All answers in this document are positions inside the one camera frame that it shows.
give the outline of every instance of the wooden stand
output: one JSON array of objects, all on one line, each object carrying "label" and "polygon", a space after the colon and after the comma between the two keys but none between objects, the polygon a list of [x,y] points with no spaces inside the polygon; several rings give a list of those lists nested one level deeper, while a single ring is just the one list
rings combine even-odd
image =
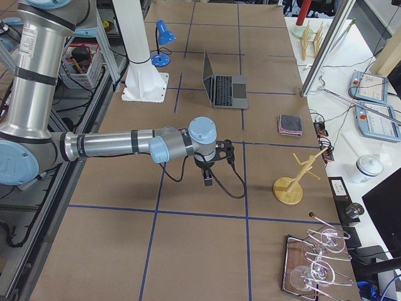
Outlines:
[{"label": "wooden stand", "polygon": [[304,174],[311,174],[312,176],[317,178],[317,180],[320,180],[320,178],[316,174],[310,172],[310,170],[313,168],[312,164],[314,163],[316,158],[324,153],[326,150],[327,147],[319,151],[319,153],[317,153],[316,155],[309,156],[309,159],[304,162],[299,161],[296,154],[293,153],[296,162],[299,166],[301,166],[301,170],[294,179],[290,177],[281,177],[277,179],[276,182],[274,182],[273,193],[280,202],[288,205],[295,205],[302,200],[303,190],[298,182],[304,176]]},{"label": "wooden stand", "polygon": [[320,50],[320,46],[321,46],[321,41],[323,39],[323,23],[320,25],[319,30],[316,32],[315,34],[315,38],[313,39],[313,41],[309,41],[309,35],[311,34],[310,32],[310,27],[309,27],[309,23],[306,26],[305,30],[303,31],[302,37],[301,37],[301,48],[302,48],[302,60],[306,60],[306,50],[308,49],[308,45],[310,43],[313,44],[313,48],[315,51],[315,54],[313,57],[316,57],[316,55],[318,54],[319,50]]}]

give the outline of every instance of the red tube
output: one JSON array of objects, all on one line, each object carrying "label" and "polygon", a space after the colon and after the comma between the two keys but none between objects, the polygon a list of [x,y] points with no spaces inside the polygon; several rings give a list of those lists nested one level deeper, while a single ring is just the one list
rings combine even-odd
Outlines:
[{"label": "red tube", "polygon": [[298,19],[296,20],[296,25],[301,26],[305,20],[306,15],[309,12],[309,7],[311,6],[312,0],[303,0],[301,11],[299,12]]}]

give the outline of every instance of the brown table surface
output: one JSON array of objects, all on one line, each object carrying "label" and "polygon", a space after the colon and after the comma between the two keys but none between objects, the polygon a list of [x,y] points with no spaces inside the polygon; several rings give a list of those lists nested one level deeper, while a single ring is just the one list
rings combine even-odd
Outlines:
[{"label": "brown table surface", "polygon": [[[190,158],[175,183],[149,156],[87,160],[31,300],[295,300],[281,291],[287,234],[318,229],[314,211],[338,223],[323,161],[300,184],[302,201],[276,200],[273,182],[295,177],[318,152],[316,135],[281,8],[263,5],[152,3],[146,18],[150,49],[164,19],[177,39],[163,103],[123,102],[116,93],[100,132],[187,127],[211,118],[218,139],[231,139],[247,195],[232,199],[214,183],[204,187]],[[215,73],[247,76],[248,110],[212,109],[202,88],[203,52]],[[302,137],[279,135],[279,114],[303,119]],[[182,160],[167,164],[178,176]],[[234,194],[242,186],[226,162],[213,170]],[[335,263],[352,275],[351,265]],[[358,300],[356,286],[330,288]]]}]

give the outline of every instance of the lamp base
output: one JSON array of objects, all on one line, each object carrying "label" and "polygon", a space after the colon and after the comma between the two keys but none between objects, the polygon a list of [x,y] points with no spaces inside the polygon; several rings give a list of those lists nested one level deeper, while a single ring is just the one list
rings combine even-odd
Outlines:
[{"label": "lamp base", "polygon": [[170,56],[165,53],[160,53],[158,55],[154,55],[151,58],[152,65],[156,67],[164,67],[170,63]]},{"label": "lamp base", "polygon": [[290,177],[281,177],[273,184],[274,196],[282,203],[287,205],[298,204],[302,200],[302,187],[297,183],[291,192],[287,188],[293,179]]}]

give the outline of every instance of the black monitor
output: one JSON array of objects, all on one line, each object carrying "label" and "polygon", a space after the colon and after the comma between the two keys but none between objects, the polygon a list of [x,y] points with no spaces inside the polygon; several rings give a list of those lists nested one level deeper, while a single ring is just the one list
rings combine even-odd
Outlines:
[{"label": "black monitor", "polygon": [[401,257],[401,169],[362,197],[391,255]]}]

